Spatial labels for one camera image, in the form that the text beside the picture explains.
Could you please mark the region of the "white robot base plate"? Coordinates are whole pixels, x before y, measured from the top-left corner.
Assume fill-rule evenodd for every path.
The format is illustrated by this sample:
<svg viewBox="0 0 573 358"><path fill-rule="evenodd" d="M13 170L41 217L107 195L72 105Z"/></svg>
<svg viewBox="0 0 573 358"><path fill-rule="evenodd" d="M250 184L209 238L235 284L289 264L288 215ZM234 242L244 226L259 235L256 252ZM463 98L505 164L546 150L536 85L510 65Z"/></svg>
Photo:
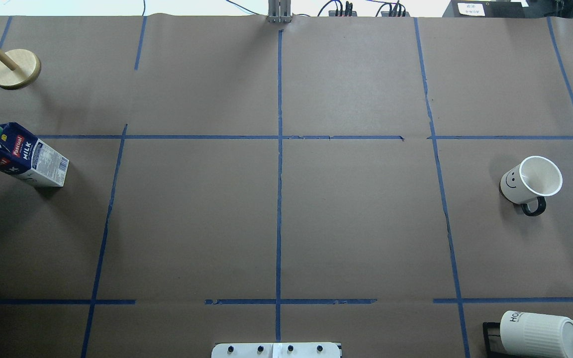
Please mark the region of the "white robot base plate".
<svg viewBox="0 0 573 358"><path fill-rule="evenodd" d="M333 342L261 342L214 345L212 358L341 358Z"/></svg>

